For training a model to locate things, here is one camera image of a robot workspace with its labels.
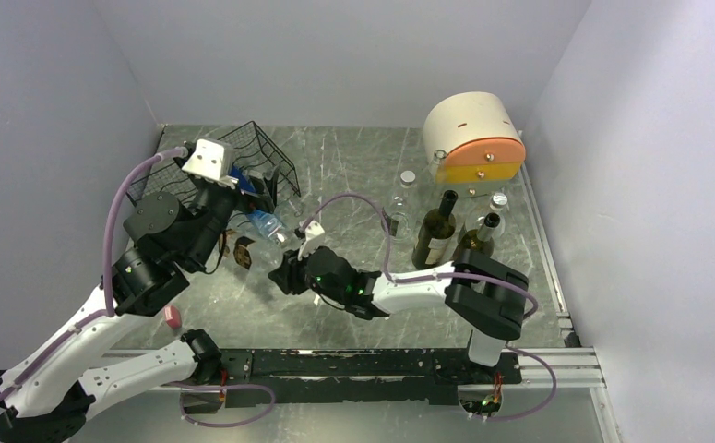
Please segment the small clear glass bottle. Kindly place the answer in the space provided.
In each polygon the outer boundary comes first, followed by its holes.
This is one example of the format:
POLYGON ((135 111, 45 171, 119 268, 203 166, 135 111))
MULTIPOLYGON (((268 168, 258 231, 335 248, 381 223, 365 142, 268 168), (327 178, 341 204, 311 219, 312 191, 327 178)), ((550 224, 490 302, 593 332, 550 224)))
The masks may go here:
POLYGON ((282 215, 292 221, 304 219, 308 214, 304 200, 295 194, 291 194, 280 209, 282 215))

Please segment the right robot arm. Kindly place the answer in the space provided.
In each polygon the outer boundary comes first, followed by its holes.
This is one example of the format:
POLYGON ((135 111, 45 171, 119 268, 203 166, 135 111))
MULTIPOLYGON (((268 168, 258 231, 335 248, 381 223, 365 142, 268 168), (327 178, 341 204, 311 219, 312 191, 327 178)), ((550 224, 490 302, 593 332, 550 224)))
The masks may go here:
POLYGON ((357 270, 321 246, 304 258, 286 252, 268 278, 285 294, 312 291, 364 320, 445 306, 471 326, 463 367, 476 382, 497 372, 505 345, 521 337, 538 306, 525 274, 475 250, 434 268, 385 275, 357 270))

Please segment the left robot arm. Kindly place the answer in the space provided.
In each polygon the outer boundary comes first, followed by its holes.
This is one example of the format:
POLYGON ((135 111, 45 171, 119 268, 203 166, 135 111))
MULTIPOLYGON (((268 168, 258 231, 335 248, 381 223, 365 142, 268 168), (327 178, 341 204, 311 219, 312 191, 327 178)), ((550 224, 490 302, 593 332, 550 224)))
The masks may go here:
POLYGON ((0 441, 65 442, 87 421, 163 385, 225 390, 220 348, 201 329, 116 365, 101 356, 153 319, 202 272, 236 210, 237 188, 197 180, 191 206, 166 192, 145 197, 126 220, 134 241, 110 263, 84 305, 16 366, 0 370, 0 441))

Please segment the dark green wine bottle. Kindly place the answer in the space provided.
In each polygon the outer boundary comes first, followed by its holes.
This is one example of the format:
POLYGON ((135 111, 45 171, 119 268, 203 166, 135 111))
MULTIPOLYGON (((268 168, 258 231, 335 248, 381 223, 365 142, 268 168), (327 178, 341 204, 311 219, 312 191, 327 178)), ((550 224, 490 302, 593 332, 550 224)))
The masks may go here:
POLYGON ((447 247, 456 231, 453 209, 458 201, 454 190, 446 190, 437 208, 423 217, 417 242, 412 250, 411 263, 416 269, 430 269, 444 259, 447 247))

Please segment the tall clear empty bottle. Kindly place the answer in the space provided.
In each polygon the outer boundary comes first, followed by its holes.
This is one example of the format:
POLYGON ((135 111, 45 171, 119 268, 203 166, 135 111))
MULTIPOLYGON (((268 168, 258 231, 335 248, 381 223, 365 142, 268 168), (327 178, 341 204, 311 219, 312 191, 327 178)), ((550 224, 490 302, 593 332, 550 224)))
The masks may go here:
POLYGON ((435 150, 428 165, 428 170, 435 183, 445 183, 447 181, 447 152, 435 150))

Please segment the clear bottle silver cap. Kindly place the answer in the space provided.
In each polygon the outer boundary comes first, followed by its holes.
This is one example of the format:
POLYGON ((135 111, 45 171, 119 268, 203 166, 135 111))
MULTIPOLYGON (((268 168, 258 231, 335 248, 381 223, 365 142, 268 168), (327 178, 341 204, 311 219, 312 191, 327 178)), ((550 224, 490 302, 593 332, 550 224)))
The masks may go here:
POLYGON ((463 223, 460 225, 458 240, 460 240, 467 231, 477 229, 483 224, 483 219, 489 213, 495 213, 499 216, 499 223, 495 227, 493 238, 498 240, 506 230, 506 215, 507 215, 508 197, 502 191, 496 191, 491 196, 488 202, 480 203, 474 206, 466 214, 463 223))

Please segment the olive green wine bottle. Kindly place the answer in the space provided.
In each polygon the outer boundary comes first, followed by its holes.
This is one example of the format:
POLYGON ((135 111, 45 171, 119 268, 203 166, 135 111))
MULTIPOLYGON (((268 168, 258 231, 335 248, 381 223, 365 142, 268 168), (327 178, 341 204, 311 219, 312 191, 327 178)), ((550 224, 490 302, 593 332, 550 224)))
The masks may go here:
POLYGON ((467 250, 480 252, 491 257, 495 251, 495 238, 501 225, 501 216, 495 212, 486 213, 471 229, 464 230, 459 236, 452 259, 458 258, 467 250))

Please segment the pink eraser block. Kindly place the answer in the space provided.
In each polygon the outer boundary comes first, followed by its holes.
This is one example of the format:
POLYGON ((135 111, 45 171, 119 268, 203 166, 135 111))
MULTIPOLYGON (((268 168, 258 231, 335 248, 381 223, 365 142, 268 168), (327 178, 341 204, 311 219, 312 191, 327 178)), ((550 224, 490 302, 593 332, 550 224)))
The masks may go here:
POLYGON ((162 310, 164 323, 170 329, 180 329, 183 321, 179 310, 174 305, 167 305, 162 310))

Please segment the round clear flask silver cap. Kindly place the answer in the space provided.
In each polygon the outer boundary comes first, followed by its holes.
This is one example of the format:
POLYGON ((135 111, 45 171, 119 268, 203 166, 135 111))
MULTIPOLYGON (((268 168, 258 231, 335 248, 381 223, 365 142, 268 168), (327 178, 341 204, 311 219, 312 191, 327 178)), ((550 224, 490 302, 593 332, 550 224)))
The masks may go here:
POLYGON ((417 175, 412 170, 402 171, 384 205, 389 234, 400 241, 412 235, 417 215, 417 175))

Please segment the cream round bread box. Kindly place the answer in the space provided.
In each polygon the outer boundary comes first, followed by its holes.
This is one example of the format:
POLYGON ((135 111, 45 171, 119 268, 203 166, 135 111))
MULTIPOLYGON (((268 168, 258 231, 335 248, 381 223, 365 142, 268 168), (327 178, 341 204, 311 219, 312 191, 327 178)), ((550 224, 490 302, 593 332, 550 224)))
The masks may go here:
POLYGON ((429 162, 435 150, 447 152, 447 181, 440 184, 496 186, 512 179, 526 160, 505 105, 490 92, 445 98, 426 116, 422 139, 429 162))

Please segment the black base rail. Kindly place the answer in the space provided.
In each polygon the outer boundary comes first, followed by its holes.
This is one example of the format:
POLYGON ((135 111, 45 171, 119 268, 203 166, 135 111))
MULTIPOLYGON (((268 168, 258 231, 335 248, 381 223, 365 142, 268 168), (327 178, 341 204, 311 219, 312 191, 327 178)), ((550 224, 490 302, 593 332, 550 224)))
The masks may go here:
POLYGON ((270 400, 278 404, 426 401, 455 405, 463 386, 516 385, 518 356, 500 354, 494 366, 471 362, 464 348, 357 350, 220 348, 202 329, 189 330, 194 386, 224 393, 229 408, 270 400))

